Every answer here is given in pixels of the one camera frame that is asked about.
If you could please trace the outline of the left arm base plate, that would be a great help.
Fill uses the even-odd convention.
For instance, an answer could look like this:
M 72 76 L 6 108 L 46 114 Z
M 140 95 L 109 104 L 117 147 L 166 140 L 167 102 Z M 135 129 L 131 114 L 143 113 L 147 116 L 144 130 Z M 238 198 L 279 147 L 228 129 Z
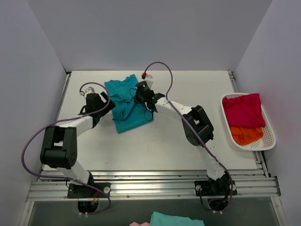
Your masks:
M 110 195 L 111 183 L 95 183 L 93 186 L 103 191 L 107 195 Z M 87 186 L 70 183 L 68 193 L 67 193 L 67 198 L 69 199 L 93 198 L 96 192 L 97 191 L 95 189 L 89 188 Z

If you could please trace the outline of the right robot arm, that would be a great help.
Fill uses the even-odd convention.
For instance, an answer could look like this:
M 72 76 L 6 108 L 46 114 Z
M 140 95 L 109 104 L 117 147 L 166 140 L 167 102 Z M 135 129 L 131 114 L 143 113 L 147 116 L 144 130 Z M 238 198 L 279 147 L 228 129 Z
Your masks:
M 147 82 L 141 81 L 136 86 L 135 102 L 141 104 L 151 113 L 163 113 L 182 121 L 186 139 L 197 147 L 206 166 L 207 176 L 211 179 L 209 189 L 214 194 L 225 190 L 225 181 L 231 176 L 226 167 L 213 154 L 214 127 L 203 107 L 185 106 L 171 101 L 161 93 L 154 93 Z

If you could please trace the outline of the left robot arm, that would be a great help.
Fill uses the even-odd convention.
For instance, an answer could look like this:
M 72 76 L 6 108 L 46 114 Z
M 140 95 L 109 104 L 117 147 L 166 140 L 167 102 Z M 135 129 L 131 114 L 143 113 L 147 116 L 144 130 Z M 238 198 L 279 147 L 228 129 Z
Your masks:
M 95 185 L 89 182 L 90 173 L 77 161 L 77 138 L 94 128 L 116 105 L 105 92 L 97 94 L 89 91 L 85 100 L 86 105 L 82 107 L 79 118 L 45 129 L 40 161 L 78 184 L 78 192 L 83 197 L 90 197 L 94 194 Z

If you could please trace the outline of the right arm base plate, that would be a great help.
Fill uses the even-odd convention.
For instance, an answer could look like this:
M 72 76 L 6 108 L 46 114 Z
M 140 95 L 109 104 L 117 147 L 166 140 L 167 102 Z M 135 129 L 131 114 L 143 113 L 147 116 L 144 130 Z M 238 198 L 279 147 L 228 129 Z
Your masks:
M 230 180 L 201 180 L 194 181 L 197 196 L 225 196 L 231 193 Z

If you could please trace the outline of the teal t-shirt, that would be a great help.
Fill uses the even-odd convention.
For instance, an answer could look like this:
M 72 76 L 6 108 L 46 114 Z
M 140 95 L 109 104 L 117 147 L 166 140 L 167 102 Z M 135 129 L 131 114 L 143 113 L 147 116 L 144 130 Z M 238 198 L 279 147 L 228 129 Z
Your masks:
M 153 113 L 134 101 L 137 83 L 138 79 L 134 74 L 122 81 L 110 80 L 104 83 L 111 100 L 116 104 L 112 109 L 112 120 L 119 134 L 153 121 Z

